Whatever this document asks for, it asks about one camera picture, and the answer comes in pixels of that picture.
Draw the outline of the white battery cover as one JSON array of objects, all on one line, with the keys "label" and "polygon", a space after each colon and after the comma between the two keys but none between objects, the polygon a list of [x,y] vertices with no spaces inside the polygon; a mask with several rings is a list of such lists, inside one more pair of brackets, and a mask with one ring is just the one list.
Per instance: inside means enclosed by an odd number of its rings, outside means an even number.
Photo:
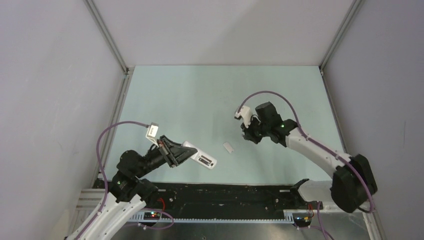
[{"label": "white battery cover", "polygon": [[226,149],[226,151],[231,154],[234,152],[234,148],[230,145],[229,142],[224,142],[223,147]]}]

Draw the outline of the white remote control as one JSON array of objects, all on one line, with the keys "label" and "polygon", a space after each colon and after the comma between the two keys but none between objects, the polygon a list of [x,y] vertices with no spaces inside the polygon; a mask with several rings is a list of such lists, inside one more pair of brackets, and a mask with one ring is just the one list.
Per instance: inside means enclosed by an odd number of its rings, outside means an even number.
[{"label": "white remote control", "polygon": [[206,152],[202,151],[200,148],[194,146],[192,143],[188,142],[188,141],[184,141],[182,143],[183,147],[188,147],[188,148],[194,148],[197,150],[197,152],[195,154],[193,154],[190,159],[195,161],[196,163],[200,164],[201,166],[212,170],[218,163],[218,161],[213,158],[212,156],[210,156],[209,154],[207,154]]}]

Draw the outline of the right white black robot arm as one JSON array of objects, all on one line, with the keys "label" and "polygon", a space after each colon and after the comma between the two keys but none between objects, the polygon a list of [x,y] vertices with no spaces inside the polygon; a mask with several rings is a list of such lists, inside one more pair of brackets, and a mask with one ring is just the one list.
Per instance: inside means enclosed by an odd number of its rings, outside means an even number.
[{"label": "right white black robot arm", "polygon": [[370,200],[378,186],[368,159],[357,154],[337,152],[302,132],[292,119],[283,120],[271,102],[255,108],[256,113],[244,105],[234,117],[242,120],[243,138],[254,144],[270,138],[275,144],[291,149],[320,167],[331,179],[314,181],[303,179],[291,187],[290,202],[303,209],[310,202],[330,202],[346,213],[363,210],[362,204]]}]

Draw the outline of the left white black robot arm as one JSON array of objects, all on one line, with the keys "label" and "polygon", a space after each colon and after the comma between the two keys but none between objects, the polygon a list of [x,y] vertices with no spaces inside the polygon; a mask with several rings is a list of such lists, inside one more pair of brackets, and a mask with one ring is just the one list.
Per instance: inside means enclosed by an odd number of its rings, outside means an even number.
[{"label": "left white black robot arm", "polygon": [[162,135],[145,155],[127,150],[117,164],[117,172],[104,184],[105,195],[69,240],[109,240],[136,212],[157,204],[159,189],[145,175],[163,165],[177,167],[199,153],[187,143],[177,143]]}]

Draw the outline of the AAA battery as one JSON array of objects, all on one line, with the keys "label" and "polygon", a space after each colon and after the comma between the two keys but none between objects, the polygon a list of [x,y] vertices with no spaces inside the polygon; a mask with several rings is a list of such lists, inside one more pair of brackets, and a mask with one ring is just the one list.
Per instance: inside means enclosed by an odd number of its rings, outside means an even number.
[{"label": "AAA battery", "polygon": [[198,160],[205,166],[207,166],[208,168],[211,168],[214,165],[214,161],[208,159],[207,157],[201,155]]}]

